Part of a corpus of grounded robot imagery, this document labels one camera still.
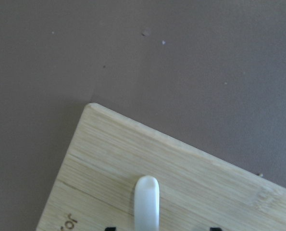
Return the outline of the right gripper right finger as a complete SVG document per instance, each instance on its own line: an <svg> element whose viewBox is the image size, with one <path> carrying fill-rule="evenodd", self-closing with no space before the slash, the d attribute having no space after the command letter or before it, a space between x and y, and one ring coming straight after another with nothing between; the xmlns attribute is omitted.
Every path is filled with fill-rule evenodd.
<svg viewBox="0 0 286 231"><path fill-rule="evenodd" d="M210 227L210 231L223 231L220 227Z"/></svg>

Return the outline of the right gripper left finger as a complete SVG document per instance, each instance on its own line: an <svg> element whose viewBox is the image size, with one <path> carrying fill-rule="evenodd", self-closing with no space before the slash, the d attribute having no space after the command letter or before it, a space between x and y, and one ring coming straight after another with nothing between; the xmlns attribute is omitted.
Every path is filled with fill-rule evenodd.
<svg viewBox="0 0 286 231"><path fill-rule="evenodd" d="M116 227L106 227L104 231L116 231Z"/></svg>

